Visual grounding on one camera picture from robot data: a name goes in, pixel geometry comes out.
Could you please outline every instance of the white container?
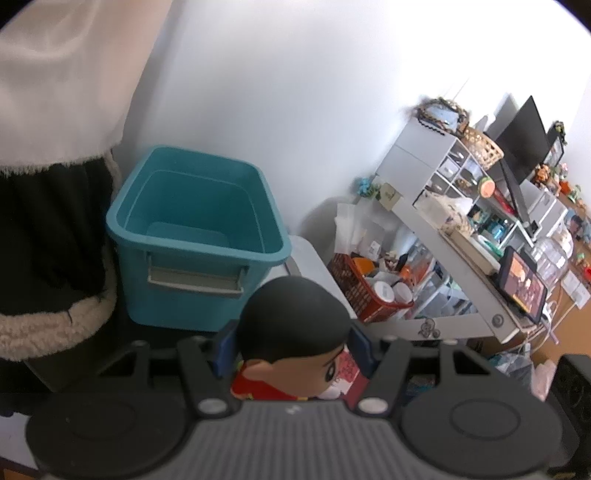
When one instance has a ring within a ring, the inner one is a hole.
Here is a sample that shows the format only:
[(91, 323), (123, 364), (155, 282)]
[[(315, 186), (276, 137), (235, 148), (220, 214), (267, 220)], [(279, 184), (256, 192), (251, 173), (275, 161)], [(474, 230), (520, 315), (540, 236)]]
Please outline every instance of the white container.
[(387, 303), (394, 301), (394, 290), (384, 281), (379, 280), (374, 283), (374, 292), (382, 301)]
[(408, 285), (403, 282), (396, 283), (395, 286), (392, 287), (394, 291), (394, 299), (396, 299), (399, 303), (411, 303), (413, 300), (413, 292), (410, 290)]

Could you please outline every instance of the computer monitor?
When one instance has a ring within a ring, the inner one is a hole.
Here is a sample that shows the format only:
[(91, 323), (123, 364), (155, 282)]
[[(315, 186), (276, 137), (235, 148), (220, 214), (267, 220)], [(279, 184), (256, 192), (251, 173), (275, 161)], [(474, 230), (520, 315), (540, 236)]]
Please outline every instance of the computer monitor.
[[(493, 140), (505, 153), (505, 166), (513, 172), (517, 185), (521, 184), (550, 151), (533, 97), (526, 100), (509, 125)], [(493, 166), (487, 173), (495, 181), (503, 180), (501, 165)]]
[(515, 175), (513, 175), (512, 170), (507, 165), (508, 162), (505, 158), (500, 159), (498, 163), (501, 167), (503, 181), (505, 182), (507, 189), (509, 190), (509, 194), (511, 195), (511, 201), (513, 203), (515, 211), (517, 212), (517, 216), (521, 220), (521, 223), (523, 223), (524, 226), (528, 227), (531, 223), (530, 215), (527, 212), (527, 205), (525, 204), (525, 199), (523, 198), (523, 193), (521, 192), (519, 183), (517, 183), (517, 179), (515, 178)]

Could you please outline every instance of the sticker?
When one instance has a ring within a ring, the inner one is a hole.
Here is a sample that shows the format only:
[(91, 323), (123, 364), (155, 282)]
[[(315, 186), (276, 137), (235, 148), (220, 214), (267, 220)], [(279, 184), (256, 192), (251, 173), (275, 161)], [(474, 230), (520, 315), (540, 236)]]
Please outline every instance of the sticker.
[(386, 210), (392, 210), (400, 198), (400, 194), (389, 183), (382, 183), (375, 198)]

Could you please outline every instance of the wicker basket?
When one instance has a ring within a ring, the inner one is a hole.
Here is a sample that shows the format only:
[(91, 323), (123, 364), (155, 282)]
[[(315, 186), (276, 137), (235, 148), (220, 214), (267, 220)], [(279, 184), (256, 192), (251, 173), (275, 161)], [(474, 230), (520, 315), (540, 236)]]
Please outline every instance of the wicker basket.
[(485, 171), (503, 158), (499, 146), (475, 128), (465, 128), (462, 143)]

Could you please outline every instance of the paper tag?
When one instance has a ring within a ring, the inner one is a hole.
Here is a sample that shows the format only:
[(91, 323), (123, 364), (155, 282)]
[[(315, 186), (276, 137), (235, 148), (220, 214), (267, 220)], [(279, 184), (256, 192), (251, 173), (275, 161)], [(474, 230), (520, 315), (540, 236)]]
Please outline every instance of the paper tag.
[(374, 262), (377, 261), (380, 248), (381, 245), (375, 240), (371, 242), (371, 245), (368, 248), (368, 256), (370, 260), (373, 260)]
[(389, 183), (382, 183), (375, 198), (382, 207), (390, 211), (400, 198), (400, 194)]

